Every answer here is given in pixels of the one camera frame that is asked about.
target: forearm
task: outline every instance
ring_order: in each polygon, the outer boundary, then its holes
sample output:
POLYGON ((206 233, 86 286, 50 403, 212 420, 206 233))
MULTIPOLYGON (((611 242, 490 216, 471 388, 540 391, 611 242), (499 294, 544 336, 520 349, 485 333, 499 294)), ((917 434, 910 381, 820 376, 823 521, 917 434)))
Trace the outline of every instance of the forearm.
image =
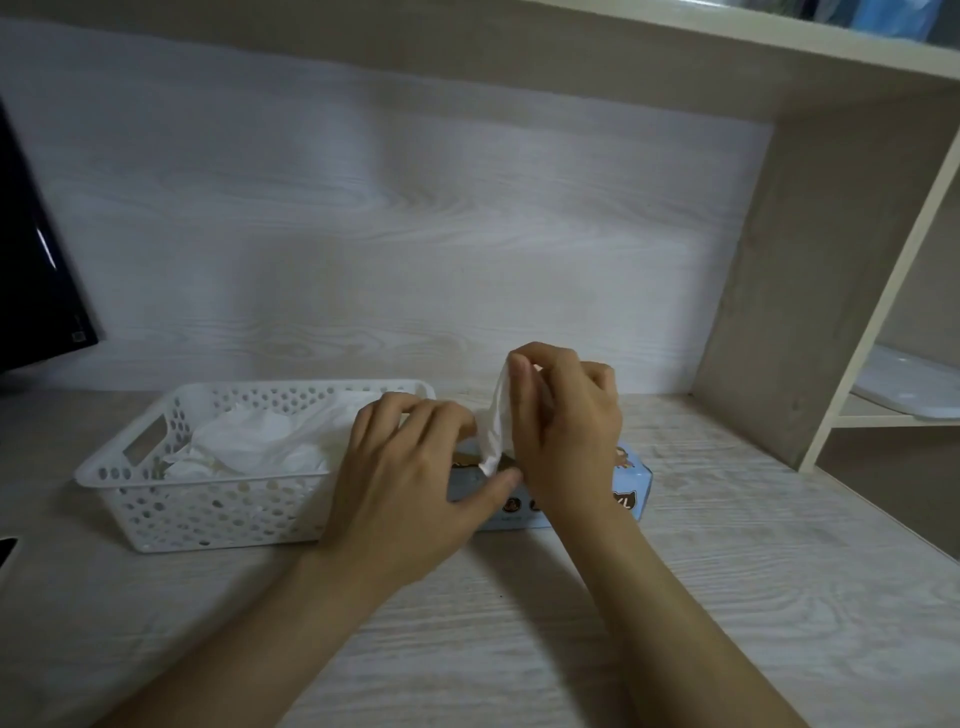
POLYGON ((343 559, 311 550, 97 728, 273 726, 384 597, 343 559))
POLYGON ((618 642, 640 719, 678 728, 806 723, 613 508, 557 531, 618 642))

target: left hand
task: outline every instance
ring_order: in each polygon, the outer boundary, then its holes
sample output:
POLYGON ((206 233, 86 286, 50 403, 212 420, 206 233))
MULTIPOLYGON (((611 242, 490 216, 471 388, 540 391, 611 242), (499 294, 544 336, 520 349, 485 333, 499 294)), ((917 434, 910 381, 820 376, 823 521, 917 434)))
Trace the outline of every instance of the left hand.
POLYGON ((454 449, 475 431, 473 414, 452 401, 391 392, 360 410, 320 548, 392 589, 426 576, 520 482, 511 468, 460 502, 447 501, 454 449))

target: wooden desk surface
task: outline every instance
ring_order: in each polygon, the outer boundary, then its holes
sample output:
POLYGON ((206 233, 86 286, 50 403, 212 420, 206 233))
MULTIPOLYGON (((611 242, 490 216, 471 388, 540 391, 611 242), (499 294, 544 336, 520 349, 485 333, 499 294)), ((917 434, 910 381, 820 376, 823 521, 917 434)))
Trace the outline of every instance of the wooden desk surface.
MULTIPOLYGON (((70 474, 150 399, 0 400, 0 530, 24 537, 0 592, 0 692, 26 683, 38 724, 87 724, 302 548, 128 549, 70 474)), ((641 527, 813 726, 960 725, 960 566, 689 398, 623 408, 624 437, 654 473, 641 527)), ((607 636, 551 530, 475 537, 391 599, 282 723, 428 724, 632 724, 607 636)))

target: tissue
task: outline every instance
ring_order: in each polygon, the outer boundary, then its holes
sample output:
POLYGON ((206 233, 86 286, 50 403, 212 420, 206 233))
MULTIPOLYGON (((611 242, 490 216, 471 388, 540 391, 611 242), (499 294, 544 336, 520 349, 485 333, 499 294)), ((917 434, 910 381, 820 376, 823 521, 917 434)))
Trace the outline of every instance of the tissue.
POLYGON ((338 392, 290 415, 237 403, 164 457, 170 464, 164 478, 333 473, 357 412, 379 398, 378 392, 338 392))
POLYGON ((514 457, 513 419, 510 413, 510 372, 504 364, 493 390, 490 408, 475 413, 480 470, 486 477, 496 473, 500 458, 514 457))

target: tissue box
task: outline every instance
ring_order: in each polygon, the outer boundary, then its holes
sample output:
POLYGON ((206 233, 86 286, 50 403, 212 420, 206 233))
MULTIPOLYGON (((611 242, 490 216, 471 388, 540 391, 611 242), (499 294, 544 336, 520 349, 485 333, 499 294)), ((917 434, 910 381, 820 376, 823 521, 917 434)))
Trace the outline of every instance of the tissue box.
MULTIPOLYGON (((486 477, 477 466, 479 462, 476 445, 467 440, 457 448, 450 471, 447 488, 449 500, 459 500, 473 493, 486 477)), ((616 449, 616 467, 613 469, 612 497, 639 520, 643 507, 650 496, 653 475, 640 462, 636 453, 624 443, 616 449)), ((525 484, 521 483, 504 503, 503 508, 480 526, 481 531, 499 531, 508 528, 543 528, 550 521, 531 498, 525 484)))

